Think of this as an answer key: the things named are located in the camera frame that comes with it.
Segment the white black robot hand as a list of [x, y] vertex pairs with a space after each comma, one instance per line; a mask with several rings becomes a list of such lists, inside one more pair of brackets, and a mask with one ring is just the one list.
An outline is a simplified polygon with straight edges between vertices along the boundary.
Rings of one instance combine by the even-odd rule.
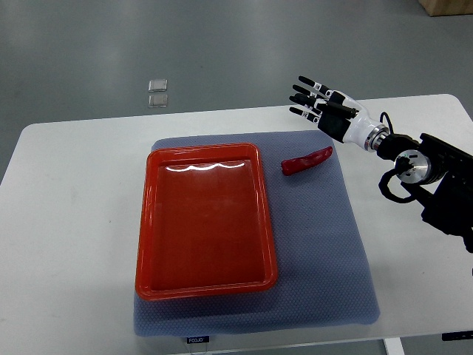
[[303, 75], [298, 79], [310, 89], [294, 84], [296, 93], [289, 99], [307, 109], [318, 109], [321, 114], [294, 106], [289, 111], [310, 122], [318, 122], [318, 128], [333, 140], [354, 143], [373, 152], [377, 149], [377, 141], [387, 136], [387, 127], [373, 120], [368, 110], [350, 96]]

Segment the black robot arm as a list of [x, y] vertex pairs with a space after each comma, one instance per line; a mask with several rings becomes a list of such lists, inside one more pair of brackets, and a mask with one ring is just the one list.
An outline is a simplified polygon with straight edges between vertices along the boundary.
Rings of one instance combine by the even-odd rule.
[[435, 136], [419, 140], [397, 134], [386, 112], [378, 120], [350, 96], [310, 78], [293, 85], [290, 111], [317, 125], [339, 143], [354, 143], [393, 162], [378, 188], [395, 203], [418, 201], [421, 218], [472, 250], [472, 156]]

